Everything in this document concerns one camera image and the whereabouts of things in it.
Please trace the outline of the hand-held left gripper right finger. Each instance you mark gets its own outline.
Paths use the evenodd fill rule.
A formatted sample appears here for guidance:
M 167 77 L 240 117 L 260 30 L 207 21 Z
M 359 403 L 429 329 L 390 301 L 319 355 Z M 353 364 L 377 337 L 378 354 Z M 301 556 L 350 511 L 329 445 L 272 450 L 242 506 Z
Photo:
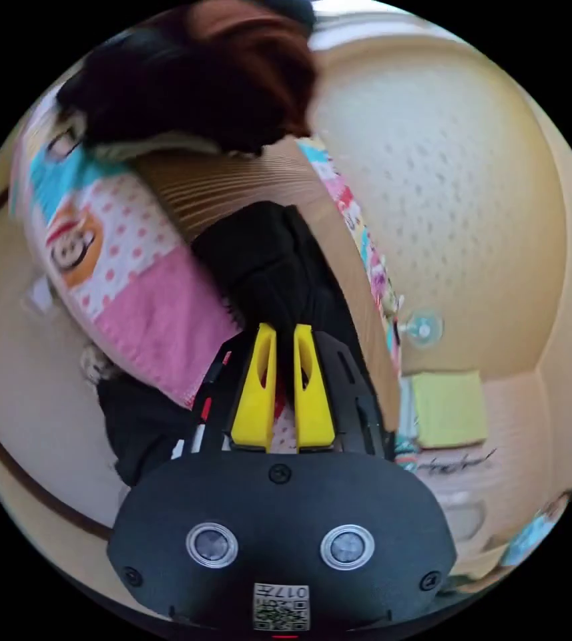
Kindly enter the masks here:
M 335 430 L 311 326 L 296 326 L 293 345 L 297 447 L 330 448 Z

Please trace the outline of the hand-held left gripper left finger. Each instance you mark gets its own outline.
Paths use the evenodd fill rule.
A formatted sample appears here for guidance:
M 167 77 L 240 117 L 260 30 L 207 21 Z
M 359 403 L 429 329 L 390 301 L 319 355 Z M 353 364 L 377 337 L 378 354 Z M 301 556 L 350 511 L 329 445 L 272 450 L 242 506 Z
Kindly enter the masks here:
M 259 324 L 230 430 L 235 448 L 269 448 L 272 442 L 276 351 L 276 331 L 266 323 Z

